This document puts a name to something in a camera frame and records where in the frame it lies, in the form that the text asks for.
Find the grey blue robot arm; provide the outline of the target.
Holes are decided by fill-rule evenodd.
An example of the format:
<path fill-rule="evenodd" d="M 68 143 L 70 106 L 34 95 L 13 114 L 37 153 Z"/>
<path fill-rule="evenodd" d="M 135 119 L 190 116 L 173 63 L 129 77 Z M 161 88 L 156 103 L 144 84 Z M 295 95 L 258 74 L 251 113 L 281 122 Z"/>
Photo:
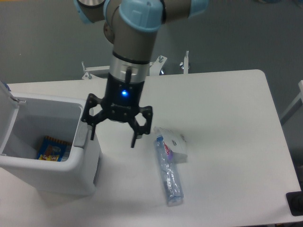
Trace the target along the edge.
<path fill-rule="evenodd" d="M 206 0 L 76 0 L 75 8 L 86 24 L 104 22 L 112 43 L 112 60 L 103 98 L 89 94 L 81 120 L 96 128 L 104 120 L 128 123 L 136 141 L 149 134 L 152 107 L 139 105 L 155 40 L 168 22 L 203 13 Z"/>

